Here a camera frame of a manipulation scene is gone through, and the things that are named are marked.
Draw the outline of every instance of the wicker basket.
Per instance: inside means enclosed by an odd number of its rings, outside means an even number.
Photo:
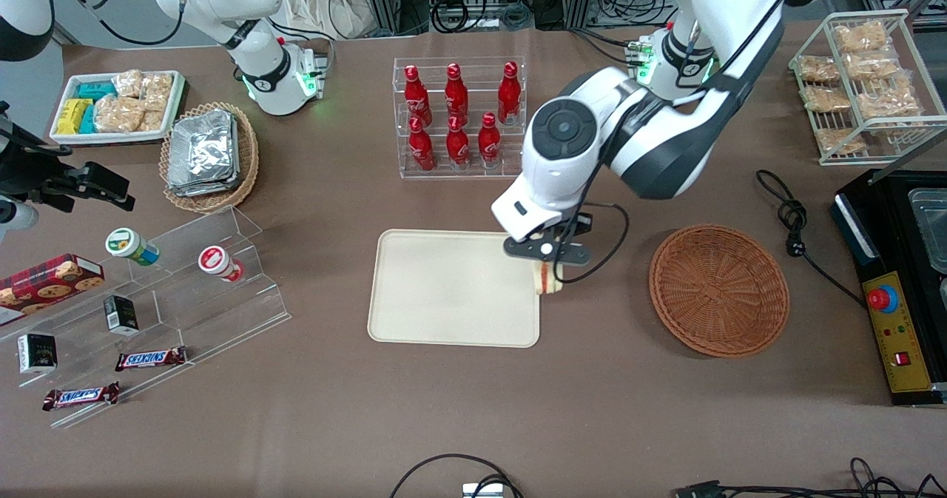
[[[260,170],[260,148],[257,146],[257,134],[250,126],[250,121],[240,108],[233,104],[221,104],[213,101],[210,104],[201,104],[198,107],[187,110],[181,118],[194,117],[202,115],[210,110],[227,110],[237,118],[237,145],[240,147],[240,185],[233,191],[210,192],[209,195],[199,195],[198,197],[178,197],[165,187],[165,198],[168,198],[172,204],[183,210],[193,212],[202,212],[209,214],[215,212],[223,206],[236,206],[243,202],[244,198],[250,194],[253,184],[257,182],[257,172]],[[158,174],[161,180],[168,184],[168,154],[170,150],[170,132],[165,135],[165,141],[161,144],[161,161],[158,162]]]
[[[779,265],[737,229],[679,229],[654,253],[649,280],[661,322],[710,356],[760,353],[789,316],[789,289]]]

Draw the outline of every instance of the yellow control panel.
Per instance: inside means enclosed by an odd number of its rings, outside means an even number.
[[[862,287],[869,302],[875,339],[878,340],[891,392],[930,390],[931,379],[920,353],[920,344],[917,344],[917,334],[904,303],[897,272],[862,283]]]

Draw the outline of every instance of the red bottle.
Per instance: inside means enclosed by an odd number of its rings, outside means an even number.
[[[447,86],[444,87],[444,96],[447,98],[447,114],[457,117],[460,126],[467,126],[467,86],[460,79],[460,66],[452,63],[447,66]]]
[[[483,126],[476,140],[483,168],[495,169],[500,165],[500,130],[496,128],[496,116],[490,111],[483,114]]]
[[[518,67],[516,62],[508,61],[503,66],[503,82],[500,83],[499,99],[500,105],[497,108],[497,116],[500,117],[500,124],[512,126],[520,120],[520,93],[523,89],[520,87],[520,80],[516,77]]]
[[[434,157],[431,137],[424,131],[422,121],[418,117],[412,117],[408,121],[408,127],[411,128],[408,145],[411,147],[411,156],[417,161],[417,166],[424,172],[434,170],[434,167],[437,166],[437,158]]]
[[[470,150],[467,134],[459,117],[451,116],[447,119],[447,155],[451,157],[451,168],[454,171],[466,171],[471,166]]]
[[[431,125],[431,102],[427,99],[427,90],[424,84],[417,78],[417,67],[409,65],[405,67],[405,101],[408,103],[408,111],[411,117],[417,117],[424,127]]]

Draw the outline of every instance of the table surface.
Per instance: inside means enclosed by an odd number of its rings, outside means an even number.
[[[567,33],[471,33],[340,42],[326,97],[288,117],[262,113],[219,47],[65,47],[67,76],[175,69],[187,106],[229,101],[260,140],[260,178],[240,206],[263,227],[264,269],[293,314],[187,374],[66,431],[51,430],[19,374],[0,374],[0,494],[9,497],[386,496],[417,461],[446,451],[500,464],[528,496],[665,496],[707,479],[732,485],[848,485],[850,457],[916,485],[944,474],[947,413],[889,406],[866,314],[788,258],[775,201],[753,173],[781,175],[809,208],[809,252],[846,285],[855,270],[829,218],[861,167],[819,167],[786,63],[816,23],[794,23],[707,170],[675,201],[640,201],[611,174],[591,190],[632,229],[597,275],[542,298],[531,349],[375,343],[365,331],[375,248],[386,229],[500,231],[490,204],[508,181],[402,181],[392,134],[398,56],[527,57],[530,111],[604,59]],[[642,30],[616,35],[636,37]],[[61,252],[104,258],[102,238],[159,235],[196,215],[163,197],[158,147],[78,150],[132,178],[132,214],[77,201],[11,232],[0,272]],[[941,153],[923,165],[943,167]],[[606,252],[619,220],[601,212],[586,243]],[[698,355],[650,305],[648,265],[674,229],[742,229],[781,263],[792,296],[785,332],[745,360]],[[11,356],[5,360],[13,363]],[[442,461],[406,496],[456,496],[487,472]]]

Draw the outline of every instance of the snickers bar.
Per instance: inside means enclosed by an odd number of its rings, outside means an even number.
[[[156,350],[155,352],[118,354],[118,364],[115,366],[115,372],[121,372],[126,368],[175,366],[175,364],[185,363],[186,361],[187,355],[185,347],[183,346],[179,346],[176,349]]]
[[[79,389],[77,391],[58,391],[53,389],[43,400],[43,411],[52,411],[62,409],[73,405],[82,405],[86,403],[109,403],[114,404],[118,401],[118,381],[106,387],[95,387],[92,389]]]

